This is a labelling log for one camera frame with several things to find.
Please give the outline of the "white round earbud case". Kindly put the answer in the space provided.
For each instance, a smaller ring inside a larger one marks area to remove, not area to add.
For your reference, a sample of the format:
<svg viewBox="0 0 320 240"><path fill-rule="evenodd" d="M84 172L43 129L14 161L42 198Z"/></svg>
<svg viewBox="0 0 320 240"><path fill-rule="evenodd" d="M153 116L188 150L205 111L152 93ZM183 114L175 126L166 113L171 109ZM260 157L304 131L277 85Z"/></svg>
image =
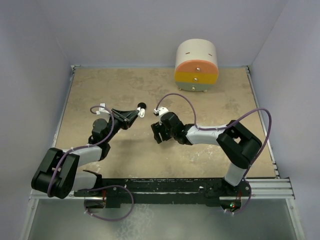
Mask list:
<svg viewBox="0 0 320 240"><path fill-rule="evenodd" d="M142 107L139 107L137 110L139 110L138 116L139 116L140 118L144 118L144 117L145 117L145 111L146 111L146 109L145 109L145 108L142 108Z"/></svg>

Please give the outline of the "black round earbud case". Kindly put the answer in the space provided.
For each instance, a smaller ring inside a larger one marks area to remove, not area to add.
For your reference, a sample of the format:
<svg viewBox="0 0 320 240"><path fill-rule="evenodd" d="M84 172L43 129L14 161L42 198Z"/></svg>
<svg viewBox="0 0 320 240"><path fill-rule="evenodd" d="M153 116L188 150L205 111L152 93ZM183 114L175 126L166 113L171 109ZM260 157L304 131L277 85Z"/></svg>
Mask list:
<svg viewBox="0 0 320 240"><path fill-rule="evenodd" d="M147 108L147 105L144 103L144 102L140 102L138 105L137 105L138 108L141 108L141 109L146 109Z"/></svg>

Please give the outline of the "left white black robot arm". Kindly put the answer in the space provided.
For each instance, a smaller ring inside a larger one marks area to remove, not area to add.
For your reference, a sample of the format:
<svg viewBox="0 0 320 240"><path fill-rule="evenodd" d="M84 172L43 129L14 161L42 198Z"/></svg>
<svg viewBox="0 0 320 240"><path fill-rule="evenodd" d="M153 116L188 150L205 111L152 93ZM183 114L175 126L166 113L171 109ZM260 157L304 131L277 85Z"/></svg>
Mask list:
<svg viewBox="0 0 320 240"><path fill-rule="evenodd" d="M98 118L93 122L86 145L68 150L48 149L31 180L31 188L59 199L82 189L91 196L101 194L103 184L97 180L97 175L91 172L77 174L77 169L104 160L111 149L109 141L119 130L129 129L143 110L141 107L129 111L107 110L108 120Z"/></svg>

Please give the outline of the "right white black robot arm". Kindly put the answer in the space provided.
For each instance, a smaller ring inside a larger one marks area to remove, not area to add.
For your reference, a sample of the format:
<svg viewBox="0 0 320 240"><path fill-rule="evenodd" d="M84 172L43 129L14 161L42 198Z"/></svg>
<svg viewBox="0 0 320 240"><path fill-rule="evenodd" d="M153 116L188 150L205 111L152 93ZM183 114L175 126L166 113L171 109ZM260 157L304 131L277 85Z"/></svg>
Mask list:
<svg viewBox="0 0 320 240"><path fill-rule="evenodd" d="M174 139L181 145L219 146L230 160L222 190L228 196L240 190L240 182L263 146L251 131L235 120L217 127L197 127L194 123L183 124L174 112L168 110L163 113L156 110L154 115L159 121L153 123L151 129L158 144Z"/></svg>

